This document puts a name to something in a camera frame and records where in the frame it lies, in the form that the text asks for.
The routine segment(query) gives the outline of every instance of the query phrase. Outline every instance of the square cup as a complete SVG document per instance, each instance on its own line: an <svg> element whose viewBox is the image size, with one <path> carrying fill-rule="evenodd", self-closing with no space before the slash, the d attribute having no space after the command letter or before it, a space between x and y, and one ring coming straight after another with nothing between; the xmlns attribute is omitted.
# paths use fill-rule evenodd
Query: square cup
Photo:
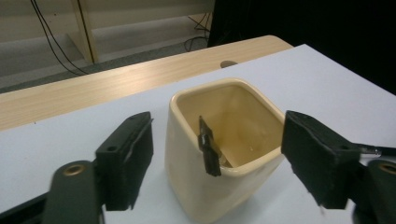
<svg viewBox="0 0 396 224"><path fill-rule="evenodd" d="M227 162L205 171L199 117ZM185 212L211 223L248 199L284 159L284 114L246 81L224 78L176 93L169 105L165 169Z"/></svg>

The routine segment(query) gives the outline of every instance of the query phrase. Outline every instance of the floor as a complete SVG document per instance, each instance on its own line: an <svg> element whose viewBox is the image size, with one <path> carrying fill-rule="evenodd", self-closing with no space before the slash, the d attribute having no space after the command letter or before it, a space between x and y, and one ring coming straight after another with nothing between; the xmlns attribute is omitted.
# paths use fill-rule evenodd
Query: floor
<svg viewBox="0 0 396 224"><path fill-rule="evenodd" d="M196 24L190 17L180 17L94 30L99 63L203 36L204 31L195 29ZM90 65L67 35L55 38L73 64ZM65 62L62 53L58 49L55 52ZM46 37L0 43L0 68L0 89L66 71L54 57Z"/></svg>

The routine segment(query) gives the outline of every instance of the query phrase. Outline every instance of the ceramic cup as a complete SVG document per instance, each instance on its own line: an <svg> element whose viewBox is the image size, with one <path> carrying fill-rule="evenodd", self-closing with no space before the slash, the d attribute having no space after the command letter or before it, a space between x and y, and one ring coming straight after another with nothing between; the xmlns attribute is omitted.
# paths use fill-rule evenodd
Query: ceramic cup
<svg viewBox="0 0 396 224"><path fill-rule="evenodd" d="M227 159L221 176L206 173L198 147L199 117ZM284 115L246 81L225 78L178 92L171 99L165 169L193 220L211 223L248 199L283 160Z"/></svg>

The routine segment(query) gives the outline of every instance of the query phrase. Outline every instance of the electrical wire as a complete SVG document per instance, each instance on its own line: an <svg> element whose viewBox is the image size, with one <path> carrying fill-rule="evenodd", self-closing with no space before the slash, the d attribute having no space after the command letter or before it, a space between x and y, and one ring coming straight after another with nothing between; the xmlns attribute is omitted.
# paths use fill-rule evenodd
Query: electrical wire
<svg viewBox="0 0 396 224"><path fill-rule="evenodd" d="M58 41L55 39L55 36L53 35L49 25L47 24L46 19L44 18L43 14L40 11L40 8L38 7L38 4L35 0L31 0L30 1L32 3L33 8L35 9L35 14L38 17L38 20L40 21L41 27L43 28L44 34L46 35L47 41L49 42L49 47L53 53L53 55L55 56L55 58L58 60L58 62L61 64L61 66L66 69L67 71L69 71L70 73L73 73L76 76L83 76L81 74L75 73L72 70L70 70L69 68L67 68L64 63L62 63L62 61L59 59L58 55L56 54L52 44L50 43L50 38L49 35L47 33L46 27L49 31L50 36L52 37L53 41L55 42L55 44L58 46L59 50L61 51L61 53L63 54L63 56L66 58L66 60L68 62L70 62L70 64L72 64L75 68L77 68L78 71L80 71L81 73L83 73L84 75L88 75L88 73L84 72L83 70L81 70L80 68L78 68L77 66L75 66L70 60L69 58L66 56L66 54L64 53L64 50L61 48L61 46L59 45Z"/></svg>
<svg viewBox="0 0 396 224"><path fill-rule="evenodd" d="M204 27L204 26L201 24L201 22L205 19L206 15L207 15L207 18L206 18L205 27ZM191 51L192 43L193 43L193 41L196 40L196 39L204 39L204 40L206 41L206 43L207 43L208 37L207 37L207 34L206 34L206 33L210 33L210 31L209 31L206 27L207 27L207 24L209 23L210 15L211 15L211 13L205 13L205 15L201 18L201 20L200 20L199 22L197 22L197 24L196 24L195 27L194 27L195 30L204 30L204 36L196 36L196 37L190 38L190 39L188 39L188 40L186 40L186 41L184 42L184 49L185 49L187 52L190 52L190 51Z"/></svg>

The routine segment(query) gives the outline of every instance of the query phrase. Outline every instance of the cream ceramic cup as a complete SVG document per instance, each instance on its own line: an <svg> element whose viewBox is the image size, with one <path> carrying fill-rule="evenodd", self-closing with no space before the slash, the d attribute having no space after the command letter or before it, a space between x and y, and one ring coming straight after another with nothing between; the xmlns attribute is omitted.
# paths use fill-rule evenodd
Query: cream ceramic cup
<svg viewBox="0 0 396 224"><path fill-rule="evenodd" d="M198 147L199 117L227 159L221 176L205 171ZM248 199L283 160L284 115L246 81L225 78L172 97L165 169L185 212L211 223Z"/></svg>

